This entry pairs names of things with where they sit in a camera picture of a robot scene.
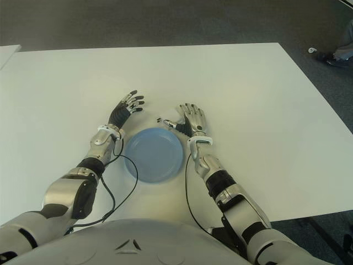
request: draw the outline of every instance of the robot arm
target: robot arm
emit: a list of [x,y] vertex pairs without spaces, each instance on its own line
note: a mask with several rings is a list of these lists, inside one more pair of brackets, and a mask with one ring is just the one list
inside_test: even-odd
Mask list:
[[99,178],[102,176],[121,129],[134,112],[139,112],[143,96],[129,93],[113,110],[108,124],[98,127],[86,157],[46,191],[40,211],[23,213],[0,227],[0,264],[33,248],[62,237],[78,219],[92,211]]
[[208,193],[223,213],[222,222],[229,236],[244,246],[252,264],[329,264],[311,256],[281,232],[272,229],[266,214],[236,183],[212,151],[212,139],[206,136],[206,120],[194,104],[180,105],[185,124],[164,123],[187,136],[195,170],[204,180]]

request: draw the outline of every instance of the gray carpet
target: gray carpet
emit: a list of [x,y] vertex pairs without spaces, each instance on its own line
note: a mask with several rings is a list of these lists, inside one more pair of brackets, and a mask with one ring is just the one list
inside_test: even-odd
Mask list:
[[[278,42],[353,131],[353,62],[343,70],[307,53],[311,46],[334,50],[352,18],[338,0],[1,0],[0,45],[34,51]],[[314,219],[341,244],[353,213]],[[342,264],[305,220],[274,227],[315,256]]]

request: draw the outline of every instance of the blue bowl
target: blue bowl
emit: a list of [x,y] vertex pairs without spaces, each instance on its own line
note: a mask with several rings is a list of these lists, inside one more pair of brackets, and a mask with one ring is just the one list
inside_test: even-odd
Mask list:
[[[138,179],[150,183],[175,176],[184,157],[179,139],[162,128],[149,128],[137,133],[127,143],[125,155],[136,164]],[[128,159],[125,159],[125,166],[136,178],[135,168]]]

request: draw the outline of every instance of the wire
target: wire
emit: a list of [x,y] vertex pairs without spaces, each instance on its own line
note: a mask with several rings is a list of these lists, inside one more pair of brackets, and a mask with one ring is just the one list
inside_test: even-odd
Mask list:
[[130,195],[133,193],[133,191],[135,190],[135,188],[136,188],[136,185],[137,185],[137,182],[138,182],[138,170],[137,170],[137,167],[136,167],[136,165],[135,165],[135,163],[133,162],[133,160],[131,160],[130,158],[128,158],[127,156],[123,156],[123,155],[120,155],[121,157],[124,157],[124,158],[126,158],[126,159],[128,159],[132,164],[133,164],[133,167],[135,168],[135,171],[136,171],[136,181],[135,181],[135,185],[134,185],[134,187],[132,188],[132,190],[130,191],[130,193],[125,197],[125,199],[113,210],[113,211],[111,211],[108,215],[107,215],[107,217],[106,218],[108,218],[110,215],[112,215],[116,210],[117,210],[117,208],[119,208],[129,197],[130,197]]
[[118,155],[115,154],[115,148],[114,148],[113,149],[113,155],[115,156],[115,158],[113,160],[110,160],[108,163],[106,163],[104,165],[104,167],[106,167],[107,165],[109,165],[109,164],[113,163],[115,160],[117,160],[120,157],[121,153],[122,153],[122,149],[124,149],[124,140],[123,139],[121,140],[121,149],[120,149],[119,154]]
[[120,152],[118,155],[115,154],[115,150],[113,150],[113,154],[114,156],[116,156],[113,160],[109,161],[108,163],[106,163],[104,165],[104,167],[106,167],[107,165],[111,164],[112,162],[114,162],[115,160],[117,160],[119,157],[124,157],[126,159],[128,159],[134,166],[135,168],[135,171],[136,171],[136,181],[135,181],[135,185],[134,187],[132,188],[132,190],[130,191],[130,193],[125,197],[125,199],[117,206],[115,207],[115,204],[116,204],[116,201],[115,201],[115,197],[113,195],[113,193],[111,192],[111,190],[108,188],[108,186],[105,184],[105,181],[103,179],[103,176],[100,176],[100,180],[104,186],[104,188],[106,189],[106,191],[109,193],[109,195],[111,196],[111,200],[113,201],[113,207],[111,208],[111,210],[109,212],[107,212],[105,215],[103,215],[102,218],[100,218],[99,220],[97,221],[94,221],[94,222],[89,222],[89,223],[86,223],[86,224],[77,224],[77,225],[73,225],[71,226],[67,232],[65,233],[65,235],[68,235],[70,234],[73,229],[75,227],[86,227],[86,226],[91,226],[91,225],[95,225],[95,224],[98,224],[100,222],[104,222],[110,215],[112,215],[129,197],[130,195],[133,193],[133,191],[135,190],[136,186],[137,186],[137,182],[138,182],[138,170],[137,170],[137,167],[135,165],[135,163],[133,162],[133,160],[131,160],[130,158],[128,158],[127,156],[123,156],[121,153],[122,153],[122,150],[124,148],[124,140],[122,139],[121,140],[121,149],[120,149]]
[[194,214],[192,213],[190,204],[189,204],[189,197],[188,197],[188,164],[189,164],[189,160],[190,160],[191,154],[188,157],[188,160],[186,161],[186,166],[185,166],[185,196],[186,196],[186,203],[188,204],[188,208],[189,208],[189,212],[192,216],[192,218],[194,219],[195,223],[197,223],[197,225],[199,226],[199,228],[201,228],[205,233],[207,233],[208,235],[212,236],[214,239],[218,240],[220,243],[222,243],[223,245],[227,246],[228,248],[232,249],[232,247],[228,244],[223,242],[222,240],[214,237],[211,233],[207,232],[201,225],[200,223],[197,221],[196,217],[194,216]]

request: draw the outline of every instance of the tabletop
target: tabletop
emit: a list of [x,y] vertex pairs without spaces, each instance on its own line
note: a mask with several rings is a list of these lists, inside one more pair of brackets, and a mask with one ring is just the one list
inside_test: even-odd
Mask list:
[[[352,209],[353,137],[277,43],[18,52],[0,71],[0,222],[41,209],[46,188],[86,155],[97,127],[137,89],[143,112],[125,140],[180,103],[202,108],[216,156],[270,221]],[[184,170],[160,184],[139,182],[109,219],[153,218],[194,224]],[[122,158],[104,173],[123,200],[133,187]],[[221,213],[188,168],[191,208],[204,227]],[[111,208],[98,187],[94,221]]]

